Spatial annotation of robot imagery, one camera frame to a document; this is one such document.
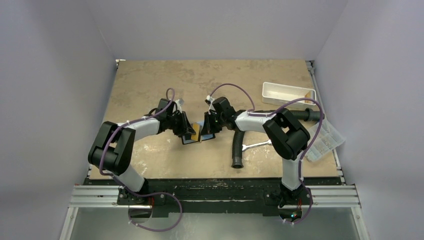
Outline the black leather card holder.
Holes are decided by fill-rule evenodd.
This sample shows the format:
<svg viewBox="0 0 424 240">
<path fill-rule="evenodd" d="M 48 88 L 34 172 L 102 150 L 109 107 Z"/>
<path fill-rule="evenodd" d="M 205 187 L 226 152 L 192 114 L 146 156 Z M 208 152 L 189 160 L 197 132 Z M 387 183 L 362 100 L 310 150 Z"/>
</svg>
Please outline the black leather card holder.
<svg viewBox="0 0 424 240">
<path fill-rule="evenodd" d="M 190 124 L 191 128 L 194 130 L 194 134 L 185 134 L 181 138 L 183 145 L 201 143 L 204 141 L 215 139 L 216 136 L 212 134 L 203 134 L 201 133 L 204 126 L 204 121 L 198 121 Z"/>
</svg>

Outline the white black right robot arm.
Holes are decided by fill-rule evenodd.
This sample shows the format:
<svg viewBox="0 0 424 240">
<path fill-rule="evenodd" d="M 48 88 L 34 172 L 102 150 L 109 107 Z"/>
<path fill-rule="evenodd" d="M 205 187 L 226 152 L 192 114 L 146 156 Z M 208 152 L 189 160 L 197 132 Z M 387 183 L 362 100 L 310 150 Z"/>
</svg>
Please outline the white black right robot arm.
<svg viewBox="0 0 424 240">
<path fill-rule="evenodd" d="M 298 200 L 303 190 L 302 167 L 298 156 L 306 151 L 311 136 L 295 115 L 287 109 L 293 101 L 285 103 L 273 112 L 236 111 L 226 97 L 214 99 L 207 96 L 205 102 L 209 110 L 204 114 L 202 132 L 216 134 L 227 128 L 236 133 L 266 134 L 274 150 L 282 158 L 280 196 L 288 204 Z"/>
</svg>

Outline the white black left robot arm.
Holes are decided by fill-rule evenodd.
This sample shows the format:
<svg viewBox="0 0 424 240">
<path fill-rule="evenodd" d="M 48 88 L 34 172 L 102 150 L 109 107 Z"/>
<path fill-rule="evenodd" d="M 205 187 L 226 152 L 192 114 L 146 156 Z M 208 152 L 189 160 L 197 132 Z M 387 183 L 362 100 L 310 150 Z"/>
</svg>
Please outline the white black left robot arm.
<svg viewBox="0 0 424 240">
<path fill-rule="evenodd" d="M 162 98 L 154 113 L 125 123 L 105 121 L 88 153 L 88 162 L 103 175 L 113 177 L 130 190 L 129 197 L 138 205 L 146 203 L 149 191 L 145 177 L 131 166 L 134 143 L 145 137 L 171 130 L 178 137 L 195 134 L 187 114 L 182 110 L 182 99 Z"/>
</svg>

